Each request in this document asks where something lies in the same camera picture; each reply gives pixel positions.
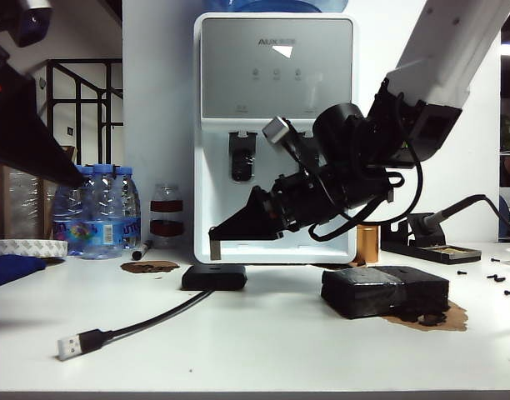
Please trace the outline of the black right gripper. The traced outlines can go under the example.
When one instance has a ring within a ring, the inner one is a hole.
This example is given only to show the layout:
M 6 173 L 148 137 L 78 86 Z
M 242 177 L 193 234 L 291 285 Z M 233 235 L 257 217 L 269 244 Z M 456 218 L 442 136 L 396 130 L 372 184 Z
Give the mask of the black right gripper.
M 270 194 L 255 186 L 246 205 L 209 232 L 212 241 L 273 241 L 282 238 L 283 231 L 297 232 L 333 218 L 334 206 L 321 184 L 302 170 L 288 176 L 281 174 Z

